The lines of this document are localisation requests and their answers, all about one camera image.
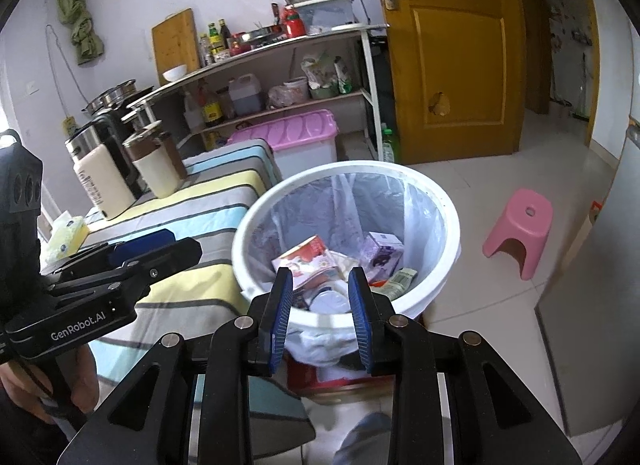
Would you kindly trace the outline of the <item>green glass bottle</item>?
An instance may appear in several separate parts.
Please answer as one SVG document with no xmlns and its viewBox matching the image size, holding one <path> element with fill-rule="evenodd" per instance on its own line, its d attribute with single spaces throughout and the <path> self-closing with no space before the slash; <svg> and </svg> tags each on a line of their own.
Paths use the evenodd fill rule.
<svg viewBox="0 0 640 465">
<path fill-rule="evenodd" d="M 400 162 L 400 147 L 398 137 L 393 129 L 388 127 L 385 123 L 382 123 L 381 127 L 383 161 L 398 164 Z"/>
</svg>

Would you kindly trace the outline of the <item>wooden door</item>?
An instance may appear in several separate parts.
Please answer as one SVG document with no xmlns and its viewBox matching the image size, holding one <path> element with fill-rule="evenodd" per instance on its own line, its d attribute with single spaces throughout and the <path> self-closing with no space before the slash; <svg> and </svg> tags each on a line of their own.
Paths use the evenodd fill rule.
<svg viewBox="0 0 640 465">
<path fill-rule="evenodd" d="M 405 164 L 518 151 L 522 0 L 382 0 Z"/>
</svg>

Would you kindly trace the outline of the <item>white trash bin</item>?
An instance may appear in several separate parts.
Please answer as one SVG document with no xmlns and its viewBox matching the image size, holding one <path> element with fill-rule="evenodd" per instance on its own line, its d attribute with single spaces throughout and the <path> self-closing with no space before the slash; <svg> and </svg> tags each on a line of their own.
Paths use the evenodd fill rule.
<svg viewBox="0 0 640 465">
<path fill-rule="evenodd" d="M 232 268 L 246 299 L 270 291 L 273 259 L 316 235 L 352 259 L 370 232 L 404 244 L 400 266 L 418 273 L 393 300 L 399 315 L 419 317 L 442 292 L 461 249 L 459 215 L 446 191 L 409 167 L 336 162 L 277 184 L 250 207 L 232 243 Z"/>
</svg>

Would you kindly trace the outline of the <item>refrigerator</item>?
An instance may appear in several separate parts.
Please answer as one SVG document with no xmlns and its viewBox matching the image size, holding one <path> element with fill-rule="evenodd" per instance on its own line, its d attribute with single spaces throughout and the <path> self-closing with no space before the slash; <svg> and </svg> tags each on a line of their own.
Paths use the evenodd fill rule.
<svg viewBox="0 0 640 465">
<path fill-rule="evenodd" d="M 639 400 L 639 123 L 586 240 L 536 306 L 571 436 L 627 417 Z"/>
</svg>

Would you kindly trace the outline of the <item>green hanging cloth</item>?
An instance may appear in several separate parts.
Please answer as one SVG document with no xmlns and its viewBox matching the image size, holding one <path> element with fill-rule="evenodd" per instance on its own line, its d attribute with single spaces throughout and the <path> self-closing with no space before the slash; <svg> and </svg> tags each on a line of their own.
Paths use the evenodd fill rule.
<svg viewBox="0 0 640 465">
<path fill-rule="evenodd" d="M 70 29 L 70 42 L 75 48 L 78 66 L 104 54 L 104 45 L 94 29 L 86 0 L 58 0 L 58 20 Z"/>
</svg>

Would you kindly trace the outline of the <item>metal shelf rack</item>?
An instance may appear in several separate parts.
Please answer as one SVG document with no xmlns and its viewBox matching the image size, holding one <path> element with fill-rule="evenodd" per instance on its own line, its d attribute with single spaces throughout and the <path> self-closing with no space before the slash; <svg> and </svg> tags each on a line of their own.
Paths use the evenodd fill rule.
<svg viewBox="0 0 640 465">
<path fill-rule="evenodd" d="M 382 121 L 370 33 L 385 29 L 384 24 L 349 24 L 322 34 L 281 40 L 186 74 L 175 83 L 166 84 L 134 101 L 129 109 L 140 120 L 149 118 L 156 122 L 158 117 L 154 107 L 160 103 L 160 100 L 175 92 L 185 92 L 201 80 L 213 80 L 227 85 L 231 78 L 246 73 L 255 74 L 260 81 L 262 91 L 268 92 L 268 89 L 273 86 L 301 76 L 303 71 L 300 65 L 303 56 L 308 52 L 322 52 L 337 48 L 346 52 L 349 66 L 353 70 L 358 66 L 366 68 L 366 73 L 355 76 L 356 88 L 351 95 L 366 100 L 371 107 L 372 121 L 364 122 L 362 126 L 364 143 L 367 144 L 372 158 L 381 161 L 383 159 Z"/>
</svg>

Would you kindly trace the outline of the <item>white electric kettle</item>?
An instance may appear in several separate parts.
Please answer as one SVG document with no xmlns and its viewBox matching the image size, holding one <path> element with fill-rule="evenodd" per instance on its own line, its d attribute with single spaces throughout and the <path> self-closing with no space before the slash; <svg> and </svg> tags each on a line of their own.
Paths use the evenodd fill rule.
<svg viewBox="0 0 640 465">
<path fill-rule="evenodd" d="M 139 170 L 124 147 L 128 137 L 122 121 L 107 112 L 78 128 L 65 141 L 82 188 L 108 220 L 126 212 L 143 194 Z"/>
</svg>

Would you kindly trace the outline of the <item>strawberry milk carton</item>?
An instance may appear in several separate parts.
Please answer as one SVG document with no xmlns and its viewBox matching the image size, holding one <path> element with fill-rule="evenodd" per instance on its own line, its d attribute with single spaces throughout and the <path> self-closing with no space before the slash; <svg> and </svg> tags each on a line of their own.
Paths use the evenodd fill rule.
<svg viewBox="0 0 640 465">
<path fill-rule="evenodd" d="M 318 235 L 308 237 L 271 263 L 276 271 L 280 268 L 291 271 L 294 291 L 335 277 L 338 272 L 334 257 Z"/>
</svg>

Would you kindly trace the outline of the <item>white yogurt cup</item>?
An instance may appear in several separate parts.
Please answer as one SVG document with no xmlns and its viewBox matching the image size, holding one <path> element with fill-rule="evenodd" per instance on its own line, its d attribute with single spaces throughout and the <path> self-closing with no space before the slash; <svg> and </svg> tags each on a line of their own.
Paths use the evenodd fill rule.
<svg viewBox="0 0 640 465">
<path fill-rule="evenodd" d="M 350 311 L 348 297 L 329 286 L 311 291 L 305 303 L 308 310 L 317 315 L 343 315 Z"/>
</svg>

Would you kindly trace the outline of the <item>red bottle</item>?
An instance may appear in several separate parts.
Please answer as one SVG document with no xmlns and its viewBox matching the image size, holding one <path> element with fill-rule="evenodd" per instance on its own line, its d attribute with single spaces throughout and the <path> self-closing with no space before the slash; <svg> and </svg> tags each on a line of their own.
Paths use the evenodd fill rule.
<svg viewBox="0 0 640 465">
<path fill-rule="evenodd" d="M 288 38 L 302 37 L 306 35 L 306 26 L 297 10 L 291 6 L 285 6 L 281 14 L 282 25 Z"/>
</svg>

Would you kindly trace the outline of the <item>steel pot on stove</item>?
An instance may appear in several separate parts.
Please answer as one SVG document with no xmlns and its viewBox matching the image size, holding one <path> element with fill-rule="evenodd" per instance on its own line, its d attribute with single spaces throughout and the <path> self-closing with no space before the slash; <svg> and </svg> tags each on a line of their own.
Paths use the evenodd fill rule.
<svg viewBox="0 0 640 465">
<path fill-rule="evenodd" d="M 82 113 L 87 116 L 93 116 L 102 110 L 113 109 L 122 104 L 128 97 L 137 92 L 136 80 L 123 81 L 114 87 L 108 88 L 102 94 L 93 98 L 83 109 Z"/>
</svg>

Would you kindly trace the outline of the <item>white bowl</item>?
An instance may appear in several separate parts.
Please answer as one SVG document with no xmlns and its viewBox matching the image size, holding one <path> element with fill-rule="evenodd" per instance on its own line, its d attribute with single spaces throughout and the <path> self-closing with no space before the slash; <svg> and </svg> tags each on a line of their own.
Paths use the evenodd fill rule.
<svg viewBox="0 0 640 465">
<path fill-rule="evenodd" d="M 186 64 L 180 64 L 180 66 L 175 66 L 167 71 L 165 71 L 162 76 L 163 79 L 168 83 L 173 83 L 179 81 L 180 78 L 183 78 L 188 73 L 188 66 Z"/>
</svg>

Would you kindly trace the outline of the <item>purple milk carton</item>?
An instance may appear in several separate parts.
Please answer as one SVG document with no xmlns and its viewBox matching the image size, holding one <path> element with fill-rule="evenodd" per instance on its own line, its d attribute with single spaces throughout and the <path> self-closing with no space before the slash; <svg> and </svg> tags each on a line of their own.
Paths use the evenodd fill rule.
<svg viewBox="0 0 640 465">
<path fill-rule="evenodd" d="M 359 260 L 369 282 L 387 280 L 404 255 L 404 244 L 392 233 L 369 232 L 360 247 Z"/>
</svg>

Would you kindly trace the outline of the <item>yellow tissue pack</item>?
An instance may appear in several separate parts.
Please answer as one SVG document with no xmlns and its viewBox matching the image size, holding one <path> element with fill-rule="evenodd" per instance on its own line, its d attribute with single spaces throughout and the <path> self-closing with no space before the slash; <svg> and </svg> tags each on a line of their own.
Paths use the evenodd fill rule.
<svg viewBox="0 0 640 465">
<path fill-rule="evenodd" d="M 52 224 L 52 232 L 41 248 L 41 267 L 74 255 L 89 235 L 89 228 L 82 216 L 73 216 L 69 211 L 62 213 Z"/>
</svg>

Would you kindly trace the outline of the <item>cream brown lidded mug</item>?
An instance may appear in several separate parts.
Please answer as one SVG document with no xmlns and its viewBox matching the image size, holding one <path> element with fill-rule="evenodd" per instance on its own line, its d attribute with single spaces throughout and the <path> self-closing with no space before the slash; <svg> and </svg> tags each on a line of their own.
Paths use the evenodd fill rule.
<svg viewBox="0 0 640 465">
<path fill-rule="evenodd" d="M 157 199 L 171 196 L 186 180 L 186 166 L 174 139 L 161 121 L 144 126 L 122 145 Z"/>
</svg>

